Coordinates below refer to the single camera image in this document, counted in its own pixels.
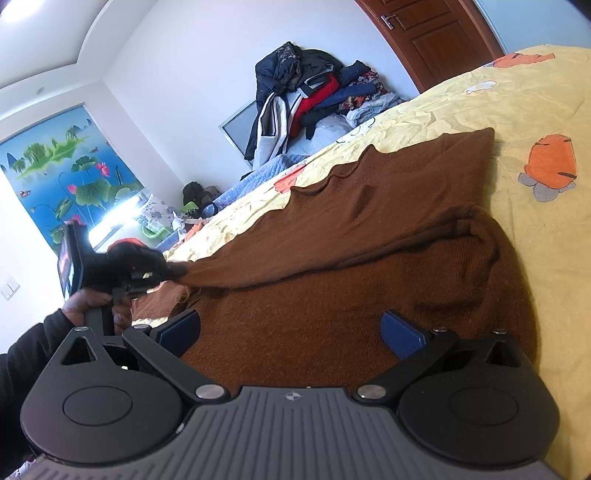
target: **brown sweater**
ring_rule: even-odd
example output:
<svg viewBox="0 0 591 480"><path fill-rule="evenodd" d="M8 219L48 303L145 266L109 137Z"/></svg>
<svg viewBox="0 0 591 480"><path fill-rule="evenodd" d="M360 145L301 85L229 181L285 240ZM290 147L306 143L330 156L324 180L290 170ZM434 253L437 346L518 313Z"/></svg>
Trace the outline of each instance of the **brown sweater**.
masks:
<svg viewBox="0 0 591 480"><path fill-rule="evenodd" d="M370 145L293 187L285 209L190 264L180 282L191 290L167 285L136 317L168 296L194 306L202 334L184 360L233 390L356 387L396 361L379 334L386 309L463 338L507 328L533 359L515 251L481 208L493 138L488 128L389 154Z"/></svg>

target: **light switch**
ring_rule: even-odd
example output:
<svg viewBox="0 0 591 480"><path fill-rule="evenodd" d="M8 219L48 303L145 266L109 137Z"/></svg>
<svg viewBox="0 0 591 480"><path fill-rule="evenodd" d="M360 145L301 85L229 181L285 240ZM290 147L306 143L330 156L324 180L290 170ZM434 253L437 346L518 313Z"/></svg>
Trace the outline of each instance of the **light switch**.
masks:
<svg viewBox="0 0 591 480"><path fill-rule="evenodd" d="M20 285L17 283L17 281L14 279L14 277L8 277L8 280L6 280L6 283L8 284L8 286L10 287L10 289L15 292L18 290L18 287L20 287Z"/></svg>
<svg viewBox="0 0 591 480"><path fill-rule="evenodd" d="M7 283L2 286L1 290L2 290L2 295L4 295L4 298L7 299L7 300L9 300L10 297L12 297L14 295L14 292L8 286Z"/></svg>
<svg viewBox="0 0 591 480"><path fill-rule="evenodd" d="M20 285L14 279L14 277L8 277L6 283L2 285L2 295L5 299L10 300L14 293L19 289Z"/></svg>

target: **sweater sleeve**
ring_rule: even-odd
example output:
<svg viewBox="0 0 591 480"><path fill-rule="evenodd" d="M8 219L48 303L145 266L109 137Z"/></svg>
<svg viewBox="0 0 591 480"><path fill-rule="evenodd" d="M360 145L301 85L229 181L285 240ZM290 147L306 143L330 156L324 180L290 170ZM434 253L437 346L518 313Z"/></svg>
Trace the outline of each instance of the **sweater sleeve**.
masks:
<svg viewBox="0 0 591 480"><path fill-rule="evenodd" d="M0 355L0 478L10 475L31 454L20 426L21 406L73 327L58 310L25 332L8 353Z"/></svg>

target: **ceiling light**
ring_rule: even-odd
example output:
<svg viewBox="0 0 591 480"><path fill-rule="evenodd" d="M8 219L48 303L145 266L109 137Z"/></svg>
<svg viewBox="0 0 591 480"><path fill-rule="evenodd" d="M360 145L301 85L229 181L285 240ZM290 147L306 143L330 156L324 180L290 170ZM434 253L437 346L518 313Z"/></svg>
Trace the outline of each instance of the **ceiling light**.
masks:
<svg viewBox="0 0 591 480"><path fill-rule="evenodd" d="M2 10L2 18L7 22L18 22L32 15L43 3L43 0L11 0Z"/></svg>

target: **metal screw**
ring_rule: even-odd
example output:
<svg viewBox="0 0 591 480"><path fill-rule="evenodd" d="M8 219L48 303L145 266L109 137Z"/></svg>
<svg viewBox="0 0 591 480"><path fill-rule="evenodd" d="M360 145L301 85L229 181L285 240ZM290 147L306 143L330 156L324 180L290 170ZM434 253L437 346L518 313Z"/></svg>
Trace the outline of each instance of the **metal screw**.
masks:
<svg viewBox="0 0 591 480"><path fill-rule="evenodd" d="M226 391L221 385L211 383L201 385L201 387L195 390L195 395L203 400L217 400L218 398L223 397L224 393L226 393Z"/></svg>
<svg viewBox="0 0 591 480"><path fill-rule="evenodd" d="M386 389L381 385L362 385L357 389L357 395L366 400L379 400L386 396Z"/></svg>

